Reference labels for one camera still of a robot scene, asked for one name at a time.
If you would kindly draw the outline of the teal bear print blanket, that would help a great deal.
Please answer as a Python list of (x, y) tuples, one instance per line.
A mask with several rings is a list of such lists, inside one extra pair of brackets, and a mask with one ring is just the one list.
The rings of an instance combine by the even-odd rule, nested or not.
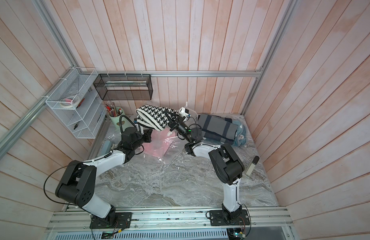
[(236, 131), (236, 134), (235, 134), (233, 146), (241, 147), (241, 146), (246, 145), (246, 142), (247, 142), (246, 127), (239, 120), (233, 120), (232, 123), (237, 125), (237, 131)]

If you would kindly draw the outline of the houndstooth patterned cloth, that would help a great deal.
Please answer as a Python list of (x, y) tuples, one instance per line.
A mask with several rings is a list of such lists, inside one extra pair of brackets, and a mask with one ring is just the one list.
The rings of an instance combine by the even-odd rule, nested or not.
[(145, 128), (163, 131), (168, 125), (168, 118), (165, 112), (173, 114), (174, 117), (178, 112), (171, 108), (144, 105), (136, 109), (137, 123)]

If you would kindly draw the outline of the black mesh wall basket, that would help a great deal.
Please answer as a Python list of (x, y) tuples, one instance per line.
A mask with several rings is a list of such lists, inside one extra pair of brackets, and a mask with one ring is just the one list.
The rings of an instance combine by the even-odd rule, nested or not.
[(148, 101), (153, 96), (148, 74), (99, 74), (94, 87), (104, 101)]

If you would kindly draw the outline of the pens in cup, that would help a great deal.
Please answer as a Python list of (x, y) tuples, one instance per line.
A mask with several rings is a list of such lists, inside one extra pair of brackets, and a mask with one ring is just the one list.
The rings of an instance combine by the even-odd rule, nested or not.
[(122, 113), (121, 108), (116, 107), (116, 104), (113, 101), (108, 101), (106, 103), (106, 109), (110, 117), (119, 117)]

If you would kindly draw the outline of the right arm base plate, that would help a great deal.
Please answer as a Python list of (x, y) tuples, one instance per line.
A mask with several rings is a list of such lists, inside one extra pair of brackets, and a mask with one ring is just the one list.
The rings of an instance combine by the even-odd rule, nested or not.
[(238, 209), (232, 213), (227, 210), (212, 210), (206, 215), (212, 226), (250, 226), (251, 224), (247, 210)]

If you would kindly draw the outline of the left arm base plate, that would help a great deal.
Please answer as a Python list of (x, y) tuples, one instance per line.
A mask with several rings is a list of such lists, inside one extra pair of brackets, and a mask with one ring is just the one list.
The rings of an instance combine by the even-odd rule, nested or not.
[(127, 229), (131, 225), (132, 212), (110, 212), (107, 217), (92, 217), (90, 229)]

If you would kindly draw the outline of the green pen cup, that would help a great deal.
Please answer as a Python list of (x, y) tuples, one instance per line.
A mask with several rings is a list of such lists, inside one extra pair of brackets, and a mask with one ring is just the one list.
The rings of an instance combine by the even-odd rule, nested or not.
[[(121, 108), (121, 111), (122, 111), (122, 113), (121, 113), (121, 115), (124, 115), (125, 113), (124, 113), (124, 110)], [(120, 116), (119, 117), (110, 117), (110, 115), (109, 115), (109, 117), (110, 117), (110, 119), (111, 119), (111, 121), (113, 122), (113, 124), (114, 124), (114, 126), (120, 131), (121, 130), (121, 127), (120, 127)]]

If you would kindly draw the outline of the aluminium rail base frame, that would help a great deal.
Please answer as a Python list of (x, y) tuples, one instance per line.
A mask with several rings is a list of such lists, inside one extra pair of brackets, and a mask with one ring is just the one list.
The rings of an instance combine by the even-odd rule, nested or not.
[(53, 214), (45, 240), (297, 240), (283, 207), (244, 208), (229, 225), (216, 208), (118, 208), (120, 219), (109, 228), (95, 227), (89, 213), (69, 208)]

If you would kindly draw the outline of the tape roll on shelf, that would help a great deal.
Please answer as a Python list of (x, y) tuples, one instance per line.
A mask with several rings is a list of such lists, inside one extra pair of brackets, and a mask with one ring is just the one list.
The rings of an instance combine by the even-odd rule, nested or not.
[(79, 96), (70, 96), (67, 98), (64, 98), (60, 102), (60, 106), (63, 109), (75, 109), (81, 102), (81, 98)]

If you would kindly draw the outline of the grey navy cloth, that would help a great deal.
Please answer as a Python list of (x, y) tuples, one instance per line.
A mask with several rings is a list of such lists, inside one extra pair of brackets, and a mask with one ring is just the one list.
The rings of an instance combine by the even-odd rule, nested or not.
[(233, 145), (238, 129), (237, 125), (208, 114), (200, 114), (197, 123), (201, 126), (204, 138)]

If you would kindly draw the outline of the pink fleece cloth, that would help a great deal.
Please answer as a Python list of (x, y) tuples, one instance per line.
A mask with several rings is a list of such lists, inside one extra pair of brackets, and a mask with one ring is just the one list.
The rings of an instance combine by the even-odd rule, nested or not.
[(172, 143), (172, 137), (175, 133), (164, 129), (163, 131), (153, 130), (152, 141), (144, 143), (144, 153), (156, 158), (163, 158)]

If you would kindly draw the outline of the clear plastic vacuum bag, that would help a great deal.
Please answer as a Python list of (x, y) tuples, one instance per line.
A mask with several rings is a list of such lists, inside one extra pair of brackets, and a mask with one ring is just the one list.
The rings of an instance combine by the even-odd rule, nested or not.
[(129, 162), (134, 156), (147, 154), (162, 158), (171, 146), (171, 141), (176, 137), (168, 129), (156, 131), (142, 130), (125, 115), (119, 117), (121, 141), (110, 153), (106, 154), (117, 165)]

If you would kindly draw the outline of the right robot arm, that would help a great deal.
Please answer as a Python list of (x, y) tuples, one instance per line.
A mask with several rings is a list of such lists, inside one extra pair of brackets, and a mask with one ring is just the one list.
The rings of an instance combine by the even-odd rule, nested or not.
[(185, 117), (164, 111), (168, 118), (170, 130), (177, 131), (185, 144), (187, 154), (194, 157), (209, 159), (214, 167), (218, 179), (223, 184), (222, 210), (210, 212), (211, 220), (223, 219), (225, 223), (232, 225), (240, 217), (245, 217), (246, 211), (242, 209), (239, 201), (239, 185), (244, 171), (244, 164), (230, 144), (213, 146), (202, 142), (200, 127), (190, 129), (184, 122)]

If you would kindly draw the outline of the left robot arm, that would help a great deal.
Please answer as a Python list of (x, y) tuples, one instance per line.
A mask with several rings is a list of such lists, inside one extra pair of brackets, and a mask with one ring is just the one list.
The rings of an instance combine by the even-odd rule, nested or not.
[(86, 162), (70, 162), (56, 188), (56, 196), (99, 219), (113, 221), (116, 218), (114, 206), (95, 194), (96, 178), (129, 162), (143, 143), (152, 141), (152, 132), (151, 129), (140, 132), (129, 127), (122, 132), (122, 140), (117, 147), (109, 153)]

